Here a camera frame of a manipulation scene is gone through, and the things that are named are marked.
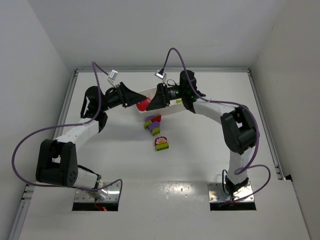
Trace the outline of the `red thin lego piece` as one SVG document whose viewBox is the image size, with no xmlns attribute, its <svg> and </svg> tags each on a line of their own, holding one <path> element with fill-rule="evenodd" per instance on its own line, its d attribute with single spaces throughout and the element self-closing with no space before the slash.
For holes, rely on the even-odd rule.
<svg viewBox="0 0 320 240">
<path fill-rule="evenodd" d="M 149 97 L 147 97 L 145 100 L 137 103 L 136 107 L 140 112 L 144 112 L 147 110 L 147 107 L 150 104 L 150 102 L 151 102 L 151 99 Z"/>
</svg>

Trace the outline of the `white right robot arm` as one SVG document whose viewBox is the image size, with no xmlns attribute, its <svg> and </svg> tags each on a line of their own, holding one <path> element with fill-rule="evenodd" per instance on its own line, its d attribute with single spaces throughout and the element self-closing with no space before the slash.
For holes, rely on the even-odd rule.
<svg viewBox="0 0 320 240">
<path fill-rule="evenodd" d="M 255 159 L 260 135 L 254 116 L 244 105 L 223 104 L 206 100 L 197 89 L 195 73 L 183 70 L 179 75 L 179 84 L 159 83 L 147 111 L 163 109 L 171 101 L 181 99 L 184 108 L 194 114 L 205 116 L 222 127 L 225 144 L 230 150 L 229 168 L 223 189 L 234 196 L 235 192 L 249 183 L 248 168 Z"/>
</svg>

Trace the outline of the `red flower lego brick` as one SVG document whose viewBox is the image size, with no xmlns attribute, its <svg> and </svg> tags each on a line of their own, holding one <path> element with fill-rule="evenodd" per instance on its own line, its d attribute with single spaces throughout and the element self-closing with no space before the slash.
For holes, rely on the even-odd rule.
<svg viewBox="0 0 320 240">
<path fill-rule="evenodd" d="M 155 145 L 162 145 L 167 143 L 168 139 L 165 136 L 159 136 L 154 140 Z"/>
</svg>

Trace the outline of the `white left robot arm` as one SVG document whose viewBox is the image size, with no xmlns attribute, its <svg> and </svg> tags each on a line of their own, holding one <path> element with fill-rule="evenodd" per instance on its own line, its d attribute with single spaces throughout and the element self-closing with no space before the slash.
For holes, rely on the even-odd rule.
<svg viewBox="0 0 320 240">
<path fill-rule="evenodd" d="M 65 134 L 41 143 L 36 180 L 60 187 L 97 189 L 100 176 L 78 164 L 78 150 L 104 129 L 108 120 L 107 110 L 117 106 L 130 107 L 144 100 L 145 95 L 130 90 L 123 82 L 105 93 L 98 86 L 89 87 L 84 95 L 80 122 Z"/>
</svg>

